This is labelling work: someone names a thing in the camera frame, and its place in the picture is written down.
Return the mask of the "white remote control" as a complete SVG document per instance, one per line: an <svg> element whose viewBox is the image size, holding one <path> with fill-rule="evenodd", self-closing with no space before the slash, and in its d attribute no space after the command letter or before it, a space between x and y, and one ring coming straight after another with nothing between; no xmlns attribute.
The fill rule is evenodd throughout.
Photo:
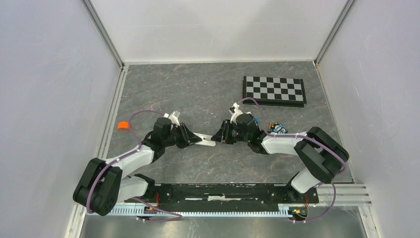
<svg viewBox="0 0 420 238"><path fill-rule="evenodd" d="M195 143L196 145L203 145L203 146L210 146L210 147L214 147L216 145L216 142L211 140L210 135L196 133L196 132L194 132L194 134L201 139L201 141Z"/></svg>

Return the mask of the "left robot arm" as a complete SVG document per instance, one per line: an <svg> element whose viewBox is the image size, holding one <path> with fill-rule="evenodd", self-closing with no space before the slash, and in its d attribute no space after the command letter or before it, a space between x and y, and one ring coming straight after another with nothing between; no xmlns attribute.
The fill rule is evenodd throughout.
<svg viewBox="0 0 420 238"><path fill-rule="evenodd" d="M73 192L73 201L84 206L89 213L107 215L114 206L132 197L150 202L156 189L150 181L130 176L135 170L159 159L167 147L184 149L200 144L207 138L191 132L182 122L160 117L144 140L133 149L111 159L91 159Z"/></svg>

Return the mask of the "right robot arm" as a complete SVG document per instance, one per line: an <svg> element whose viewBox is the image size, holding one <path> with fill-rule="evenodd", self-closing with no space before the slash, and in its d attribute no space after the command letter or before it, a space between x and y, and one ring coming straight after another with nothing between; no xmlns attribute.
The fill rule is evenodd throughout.
<svg viewBox="0 0 420 238"><path fill-rule="evenodd" d="M295 134L267 132L259 128L251 114L226 119L211 140L224 144L245 142L257 154L298 156L305 168L288 182L286 196L292 202L301 201L317 185L331 183L346 170L350 158L347 150L319 127Z"/></svg>

